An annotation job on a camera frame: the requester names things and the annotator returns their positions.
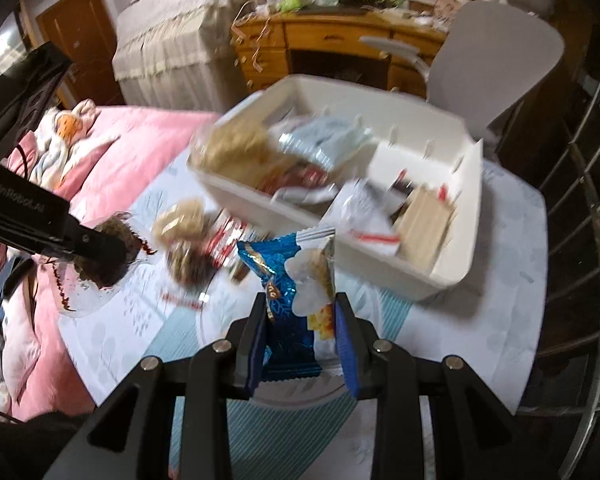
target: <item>teal stripe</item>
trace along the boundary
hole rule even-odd
[[[387,290],[380,293],[380,336],[395,340],[412,303]],[[177,308],[149,345],[146,354],[164,361],[192,356],[199,349],[197,313]],[[296,480],[324,451],[356,406],[344,393],[321,406],[281,411],[231,400],[227,403],[229,445],[236,480]],[[183,399],[176,404],[171,438],[171,464],[178,464]]]

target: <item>wooden door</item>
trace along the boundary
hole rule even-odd
[[[125,103],[111,67],[116,35],[102,0],[60,0],[36,20],[45,40],[74,62],[64,79],[76,100]]]

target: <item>pink bedding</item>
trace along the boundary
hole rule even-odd
[[[120,138],[93,167],[72,203],[86,208],[84,220],[129,208],[144,188],[187,147],[200,126],[216,118],[211,113],[102,108],[91,135],[115,128]],[[13,405],[13,415],[20,420],[51,410],[75,415],[93,409],[93,401],[60,337],[58,315],[46,272],[39,269],[34,328],[42,351],[20,402]]]

